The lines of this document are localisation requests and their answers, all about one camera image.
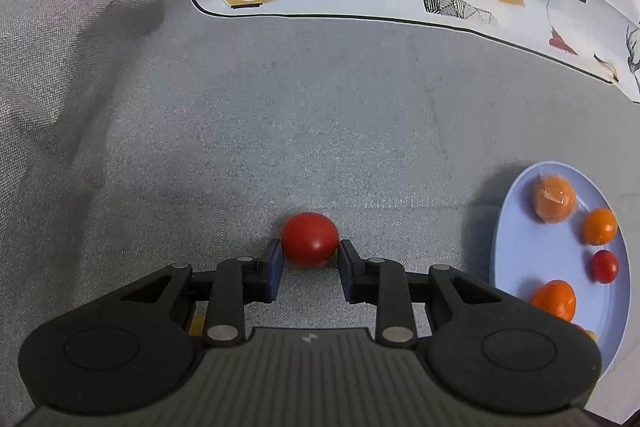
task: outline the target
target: red cherry tomato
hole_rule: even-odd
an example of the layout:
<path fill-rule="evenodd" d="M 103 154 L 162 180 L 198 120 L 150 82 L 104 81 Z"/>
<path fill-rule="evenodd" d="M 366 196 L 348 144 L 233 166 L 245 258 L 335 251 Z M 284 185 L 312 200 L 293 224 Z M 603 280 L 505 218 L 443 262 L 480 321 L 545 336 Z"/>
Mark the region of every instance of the red cherry tomato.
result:
<path fill-rule="evenodd" d="M 609 250 L 598 250 L 591 257 L 591 274 L 603 284 L 609 284 L 618 276 L 618 259 Z"/>
<path fill-rule="evenodd" d="M 328 217 L 305 212 L 290 217 L 280 232 L 284 254 L 303 268 L 319 268 L 338 248 L 338 229 Z"/>

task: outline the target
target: logo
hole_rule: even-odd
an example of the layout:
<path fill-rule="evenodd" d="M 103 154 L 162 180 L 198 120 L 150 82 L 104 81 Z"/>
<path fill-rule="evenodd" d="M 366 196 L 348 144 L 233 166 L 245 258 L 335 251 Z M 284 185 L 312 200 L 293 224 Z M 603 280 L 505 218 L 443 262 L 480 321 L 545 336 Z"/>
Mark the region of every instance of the logo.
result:
<path fill-rule="evenodd" d="M 315 333 L 307 333 L 306 335 L 302 335 L 300 338 L 307 344 L 312 344 L 318 340 L 318 336 Z"/>

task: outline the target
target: metal pin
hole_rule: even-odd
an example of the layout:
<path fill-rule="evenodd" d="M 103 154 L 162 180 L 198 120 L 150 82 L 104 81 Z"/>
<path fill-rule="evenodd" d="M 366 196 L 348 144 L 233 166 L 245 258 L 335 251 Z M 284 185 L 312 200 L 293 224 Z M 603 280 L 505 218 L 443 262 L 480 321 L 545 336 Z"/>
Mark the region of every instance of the metal pin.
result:
<path fill-rule="evenodd" d="M 389 342 L 402 344 L 414 337 L 414 332 L 403 326 L 391 326 L 382 331 L 382 337 Z"/>
<path fill-rule="evenodd" d="M 212 341 L 228 342 L 238 336 L 239 331 L 229 324 L 218 324 L 207 330 L 207 336 Z"/>

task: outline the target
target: cherry tomato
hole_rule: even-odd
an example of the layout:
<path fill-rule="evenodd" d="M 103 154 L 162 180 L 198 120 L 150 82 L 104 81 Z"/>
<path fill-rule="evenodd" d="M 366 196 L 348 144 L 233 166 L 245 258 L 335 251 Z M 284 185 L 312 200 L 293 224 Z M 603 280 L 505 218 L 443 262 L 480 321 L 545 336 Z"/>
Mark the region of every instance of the cherry tomato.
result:
<path fill-rule="evenodd" d="M 598 343 L 598 337 L 595 333 L 593 333 L 593 331 L 591 330 L 585 330 L 582 326 L 579 326 L 578 324 L 574 325 L 576 328 L 578 328 L 580 331 L 584 331 L 584 333 L 586 333 L 587 335 L 589 335 L 589 338 L 595 342 L 596 344 Z"/>
<path fill-rule="evenodd" d="M 587 245 L 606 245 L 617 233 L 618 220 L 609 208 L 596 208 L 582 223 L 582 238 Z"/>
<path fill-rule="evenodd" d="M 305 212 L 290 217 L 280 232 L 284 254 L 303 268 L 319 268 L 338 248 L 338 229 L 328 217 Z"/>
<path fill-rule="evenodd" d="M 598 250 L 591 257 L 591 274 L 603 284 L 609 284 L 618 276 L 618 259 L 609 250 Z"/>
<path fill-rule="evenodd" d="M 575 292 L 567 281 L 549 281 L 536 290 L 529 302 L 566 321 L 575 315 Z"/>

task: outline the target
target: gray cloth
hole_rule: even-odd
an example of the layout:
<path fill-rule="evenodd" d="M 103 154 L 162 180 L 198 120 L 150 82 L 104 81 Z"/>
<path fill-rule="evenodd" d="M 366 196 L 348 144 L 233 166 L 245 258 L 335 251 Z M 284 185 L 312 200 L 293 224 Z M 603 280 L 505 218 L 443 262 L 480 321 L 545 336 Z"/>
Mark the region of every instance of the gray cloth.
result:
<path fill-rule="evenodd" d="M 31 408 L 17 352 L 34 327 L 169 261 L 256 253 L 299 210 L 363 257 L 486 279 L 507 188 L 552 158 L 600 185 L 634 269 L 639 128 L 616 88 L 449 30 L 0 0 L 0 424 Z M 374 309 L 347 305 L 333 270 L 287 267 L 278 301 L 246 318 L 372 326 Z M 632 317 L 595 412 L 640 404 L 623 363 L 639 339 Z"/>

